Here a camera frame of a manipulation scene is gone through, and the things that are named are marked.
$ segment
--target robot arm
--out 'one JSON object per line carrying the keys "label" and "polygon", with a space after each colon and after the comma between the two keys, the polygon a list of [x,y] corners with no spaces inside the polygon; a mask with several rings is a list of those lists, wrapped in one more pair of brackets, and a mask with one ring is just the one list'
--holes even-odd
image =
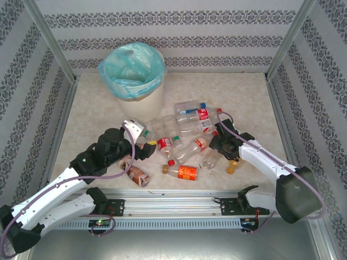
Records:
{"label": "robot arm", "polygon": [[[107,198],[98,188],[89,188],[80,197],[61,204],[68,196],[85,188],[94,179],[76,179],[62,185],[59,183],[79,176],[102,176],[109,166],[131,154],[130,138],[135,143],[145,126],[136,121],[127,120],[124,121],[124,125],[130,131],[131,136],[124,132],[123,128],[106,130],[104,134],[99,136],[97,143],[90,145],[86,151],[78,154],[61,175],[37,194],[14,207],[7,205],[0,207],[0,223],[3,229],[18,213],[21,213],[14,224],[9,227],[7,233],[16,253],[32,248],[53,227],[69,219],[90,213],[99,215],[103,213]],[[135,146],[135,159],[148,158],[155,151],[155,148],[155,145],[147,145],[144,149]],[[54,189],[44,194],[47,189],[54,186]],[[37,201],[25,211],[25,207],[34,199]]]}
{"label": "robot arm", "polygon": [[[280,160],[261,147],[250,134],[239,134],[229,119],[224,120],[223,123],[251,145],[236,138],[224,129],[220,123],[217,123],[215,126],[218,135],[212,139],[209,145],[210,148],[217,149],[228,160],[238,161],[241,158],[249,162],[274,184],[272,190],[251,186],[239,192],[237,201],[241,209],[261,207],[277,211],[285,221],[292,224],[322,207],[317,196],[284,168],[289,168],[317,190],[311,170],[307,167],[297,168]],[[282,166],[276,164],[270,157],[281,162]]]}

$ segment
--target clear plastic bottle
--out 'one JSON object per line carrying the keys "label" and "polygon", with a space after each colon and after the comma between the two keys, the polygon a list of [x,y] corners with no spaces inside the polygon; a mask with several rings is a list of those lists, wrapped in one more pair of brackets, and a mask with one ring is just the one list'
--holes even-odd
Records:
{"label": "clear plastic bottle", "polygon": [[217,118],[204,119],[199,121],[187,122],[179,125],[181,136],[189,137],[197,134],[208,134],[216,130]]}
{"label": "clear plastic bottle", "polygon": [[162,173],[184,180],[196,180],[197,178],[197,168],[185,165],[163,165]]}
{"label": "clear plastic bottle", "polygon": [[[128,167],[128,163],[124,160],[119,160],[118,166],[125,170]],[[145,187],[151,180],[151,178],[141,171],[138,167],[131,166],[128,172],[126,173],[128,177],[140,187]]]}
{"label": "clear plastic bottle", "polygon": [[178,164],[184,164],[189,158],[195,154],[199,154],[204,151],[210,144],[212,138],[217,135],[217,132],[211,134],[204,134],[192,141],[186,148],[178,151],[173,157]]}
{"label": "clear plastic bottle", "polygon": [[157,139],[158,150],[160,153],[165,156],[167,159],[170,159],[172,154],[172,143],[170,141],[169,135],[167,134],[164,124],[162,121],[153,120],[152,129],[155,132]]}
{"label": "clear plastic bottle", "polygon": [[145,130],[143,135],[141,135],[136,140],[136,144],[139,145],[140,147],[143,147],[145,143],[151,142],[151,141],[154,141],[156,143],[155,134],[151,131]]}
{"label": "clear plastic bottle", "polygon": [[193,112],[201,108],[206,108],[206,104],[200,103],[196,100],[181,102],[181,103],[175,104],[175,113],[176,115],[182,115],[182,114]]}
{"label": "clear plastic bottle", "polygon": [[217,113],[221,111],[222,109],[220,108],[201,108],[190,113],[176,115],[176,120],[177,123],[180,125],[191,121],[211,119],[213,117],[216,117]]}
{"label": "clear plastic bottle", "polygon": [[179,138],[181,131],[178,128],[175,116],[168,115],[163,118],[163,122],[164,122],[166,132],[168,133],[169,137],[172,140],[172,144],[174,148],[182,148],[183,143],[181,139]]}
{"label": "clear plastic bottle", "polygon": [[208,169],[213,169],[222,157],[223,155],[221,155],[216,149],[211,149],[209,154],[202,160],[202,165]]}
{"label": "clear plastic bottle", "polygon": [[147,139],[147,141],[153,141],[155,139],[154,132],[151,132],[149,130],[144,131],[143,137]]}

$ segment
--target metal bracket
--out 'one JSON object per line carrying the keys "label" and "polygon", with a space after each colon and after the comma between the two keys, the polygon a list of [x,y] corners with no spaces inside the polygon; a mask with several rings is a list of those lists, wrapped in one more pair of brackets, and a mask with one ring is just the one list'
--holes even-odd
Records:
{"label": "metal bracket", "polygon": [[124,213],[124,204],[125,200],[123,199],[109,199],[102,214],[111,217],[122,217]]}
{"label": "metal bracket", "polygon": [[259,210],[258,215],[269,215],[270,211],[263,209],[261,207],[248,207],[242,210],[237,202],[237,198],[214,198],[215,203],[221,205],[222,216],[246,216],[246,215],[256,215],[256,210]]}

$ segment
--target light blue plastic bag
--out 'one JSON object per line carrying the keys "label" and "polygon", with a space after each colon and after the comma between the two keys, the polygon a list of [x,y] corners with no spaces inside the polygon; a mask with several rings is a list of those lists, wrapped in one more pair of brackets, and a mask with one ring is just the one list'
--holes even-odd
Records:
{"label": "light blue plastic bag", "polygon": [[114,96],[137,99],[160,86],[165,65],[158,50],[135,42],[114,49],[98,65],[98,71]]}

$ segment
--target patterned wallpaper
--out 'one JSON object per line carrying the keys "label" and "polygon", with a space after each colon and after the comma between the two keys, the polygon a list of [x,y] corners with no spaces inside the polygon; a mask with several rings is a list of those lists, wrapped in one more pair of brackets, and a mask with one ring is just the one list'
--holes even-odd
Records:
{"label": "patterned wallpaper", "polygon": [[338,259],[347,259],[346,17],[346,1],[317,1],[273,79],[299,165],[311,166],[329,209]]}
{"label": "patterned wallpaper", "polygon": [[77,74],[145,42],[170,72],[265,72],[302,0],[37,1]]}
{"label": "patterned wallpaper", "polygon": [[0,9],[0,205],[13,205],[43,182],[70,84],[23,3]]}

